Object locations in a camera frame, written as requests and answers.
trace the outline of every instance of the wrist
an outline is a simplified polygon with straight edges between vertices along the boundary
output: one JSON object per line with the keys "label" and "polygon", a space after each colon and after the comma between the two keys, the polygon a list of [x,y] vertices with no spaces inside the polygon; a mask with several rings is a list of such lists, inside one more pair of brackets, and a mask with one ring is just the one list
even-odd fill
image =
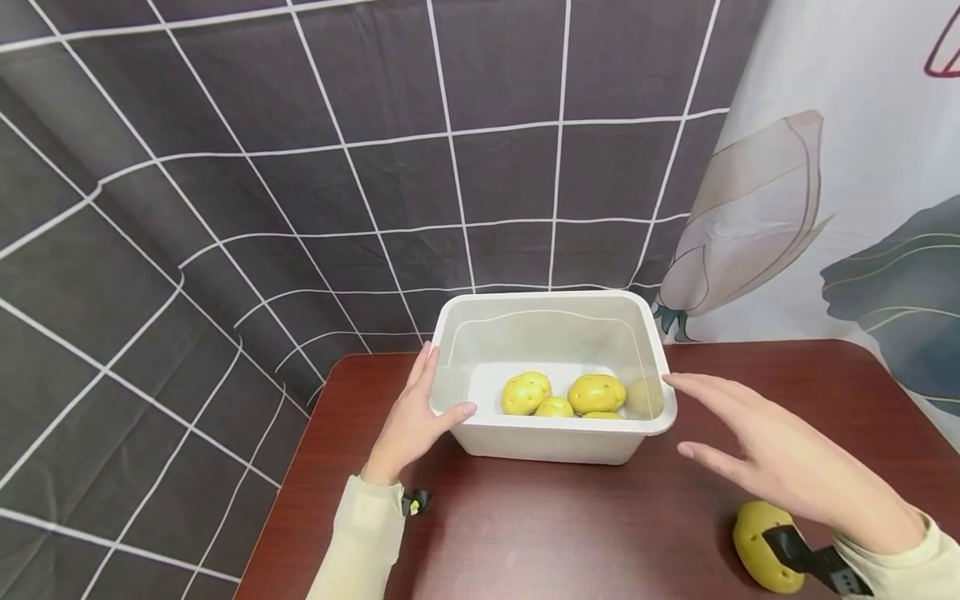
{"label": "wrist", "polygon": [[375,448],[363,470],[360,471],[360,478],[369,484],[389,488],[399,481],[400,469],[394,467],[389,460],[378,455]]}
{"label": "wrist", "polygon": [[899,497],[861,507],[855,516],[838,522],[836,529],[864,550],[881,556],[908,552],[926,537],[923,516]]}

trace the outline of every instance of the plastic container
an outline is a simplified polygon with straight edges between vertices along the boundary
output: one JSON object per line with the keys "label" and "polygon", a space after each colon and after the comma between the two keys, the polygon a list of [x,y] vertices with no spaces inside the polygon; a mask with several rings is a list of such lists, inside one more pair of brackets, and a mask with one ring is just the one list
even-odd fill
{"label": "plastic container", "polygon": [[[650,307],[628,292],[459,296],[441,310],[433,342],[443,354],[430,406],[440,414],[464,400],[476,403],[476,415],[453,430],[474,456],[622,465],[677,417],[676,395],[660,380],[668,369]],[[624,420],[504,415],[503,384],[525,371],[547,375],[555,396],[592,372],[625,385],[643,379],[663,411],[639,419],[628,399]]]}

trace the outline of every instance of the red drawing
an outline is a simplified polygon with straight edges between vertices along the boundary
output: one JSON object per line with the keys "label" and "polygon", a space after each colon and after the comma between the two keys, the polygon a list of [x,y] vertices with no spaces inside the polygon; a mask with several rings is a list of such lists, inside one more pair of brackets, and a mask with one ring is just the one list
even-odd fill
{"label": "red drawing", "polygon": [[933,46],[924,71],[930,77],[960,77],[960,7]]}

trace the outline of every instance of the hand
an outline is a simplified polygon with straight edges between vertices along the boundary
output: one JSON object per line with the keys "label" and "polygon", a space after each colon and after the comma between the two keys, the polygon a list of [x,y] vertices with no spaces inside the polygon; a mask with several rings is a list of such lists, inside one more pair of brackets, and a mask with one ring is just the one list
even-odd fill
{"label": "hand", "polygon": [[360,476],[378,486],[392,486],[400,471],[426,454],[430,446],[446,431],[469,419],[477,406],[472,402],[457,404],[442,415],[430,408],[430,388],[440,361],[440,349],[430,342],[423,345],[407,386],[396,399],[380,437],[373,445],[370,460]]}
{"label": "hand", "polygon": [[924,539],[923,518],[876,473],[805,421],[735,381],[697,374],[663,378],[733,430],[744,458],[682,442],[677,449],[747,492],[840,531],[877,554]]}

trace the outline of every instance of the black strap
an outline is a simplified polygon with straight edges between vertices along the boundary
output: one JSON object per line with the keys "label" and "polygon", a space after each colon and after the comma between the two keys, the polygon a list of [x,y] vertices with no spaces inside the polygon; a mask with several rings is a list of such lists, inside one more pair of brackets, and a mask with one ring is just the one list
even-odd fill
{"label": "black strap", "polygon": [[841,558],[836,548],[827,546],[820,550],[810,550],[806,541],[793,525],[781,525],[763,532],[770,549],[777,560],[787,568],[798,573],[809,573],[822,584],[841,596],[873,596],[867,582]]}
{"label": "black strap", "polygon": [[400,498],[400,510],[404,516],[422,515],[432,499],[433,494],[427,490],[413,490]]}

